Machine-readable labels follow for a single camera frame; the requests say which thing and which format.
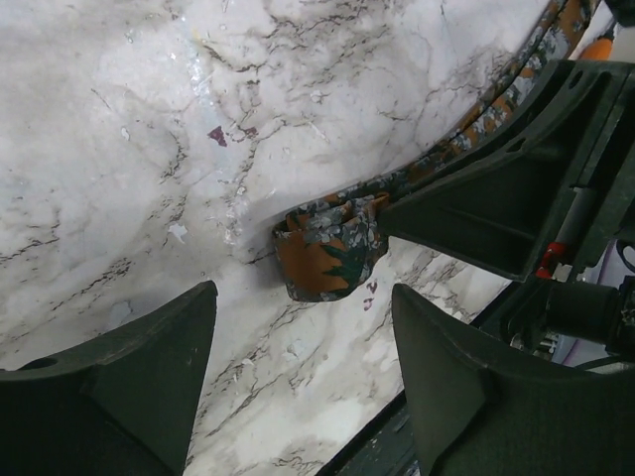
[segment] orange object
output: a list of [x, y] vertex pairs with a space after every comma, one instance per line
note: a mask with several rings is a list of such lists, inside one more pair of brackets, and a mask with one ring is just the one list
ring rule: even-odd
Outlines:
[[567, 248], [568, 245], [566, 243], [550, 243], [540, 262], [540, 267], [536, 271], [536, 276], [543, 280], [550, 280], [554, 276], [556, 266], [565, 256]]
[[579, 56], [581, 60], [608, 60], [613, 50], [613, 41], [608, 38], [600, 38], [584, 49]]

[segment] camouflage tape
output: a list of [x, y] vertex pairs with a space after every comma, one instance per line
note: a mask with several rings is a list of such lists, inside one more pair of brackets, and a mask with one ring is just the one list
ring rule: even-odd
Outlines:
[[350, 295], [388, 251], [377, 214], [394, 197], [447, 166], [496, 132], [527, 98], [550, 60], [569, 57], [599, 0], [551, 0], [536, 28], [478, 102], [422, 157], [389, 174], [310, 201], [273, 230], [287, 291], [294, 300]]

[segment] black cable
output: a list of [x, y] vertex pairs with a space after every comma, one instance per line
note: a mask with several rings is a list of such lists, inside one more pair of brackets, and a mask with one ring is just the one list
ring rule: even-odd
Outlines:
[[624, 250], [629, 247], [633, 248], [633, 243], [628, 243], [624, 240], [617, 240], [617, 242], [615, 243], [615, 251], [617, 251], [617, 256], [619, 256], [619, 259], [622, 260], [622, 263], [624, 263], [624, 266], [628, 269], [628, 271], [630, 271], [631, 273], [635, 273], [635, 265], [628, 261], [626, 259], [626, 256], [624, 256]]
[[592, 370], [597, 369], [599, 367], [605, 367], [610, 364], [616, 364], [618, 362], [623, 362], [623, 360], [617, 357], [602, 357], [601, 359], [591, 360], [590, 362], [584, 362], [583, 364], [576, 365], [575, 367], [579, 370]]

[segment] small red stain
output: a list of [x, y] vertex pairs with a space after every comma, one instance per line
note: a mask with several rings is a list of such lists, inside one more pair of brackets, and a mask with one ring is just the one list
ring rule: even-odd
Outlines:
[[222, 128], [218, 126], [207, 134], [209, 139], [213, 139], [218, 143], [220, 147], [227, 147], [227, 141], [225, 141], [225, 134], [222, 132]]

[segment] white marble floor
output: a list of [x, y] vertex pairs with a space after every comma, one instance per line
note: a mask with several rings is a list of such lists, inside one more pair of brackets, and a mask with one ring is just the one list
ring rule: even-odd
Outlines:
[[292, 303], [269, 227], [426, 149], [545, 3], [0, 0], [0, 367], [212, 279], [187, 476], [315, 473], [400, 390], [392, 285], [469, 318], [503, 282], [391, 240]]

